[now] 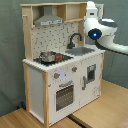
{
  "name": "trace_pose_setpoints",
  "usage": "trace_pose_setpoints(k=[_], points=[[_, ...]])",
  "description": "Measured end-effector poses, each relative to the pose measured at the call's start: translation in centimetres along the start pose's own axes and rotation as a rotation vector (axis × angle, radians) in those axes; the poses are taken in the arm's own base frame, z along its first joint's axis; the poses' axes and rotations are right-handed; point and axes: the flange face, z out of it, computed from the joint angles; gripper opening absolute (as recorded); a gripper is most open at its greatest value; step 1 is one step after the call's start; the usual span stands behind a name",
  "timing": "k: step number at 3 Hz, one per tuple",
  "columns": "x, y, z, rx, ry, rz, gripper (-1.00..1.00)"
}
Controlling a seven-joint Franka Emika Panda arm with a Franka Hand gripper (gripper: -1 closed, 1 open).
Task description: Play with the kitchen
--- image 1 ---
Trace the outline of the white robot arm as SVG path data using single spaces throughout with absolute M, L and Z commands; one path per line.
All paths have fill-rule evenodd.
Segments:
M 99 49 L 128 55 L 128 46 L 113 42 L 117 31 L 117 24 L 112 19 L 99 19 L 98 9 L 93 1 L 88 1 L 84 16 L 83 31 L 95 42 Z

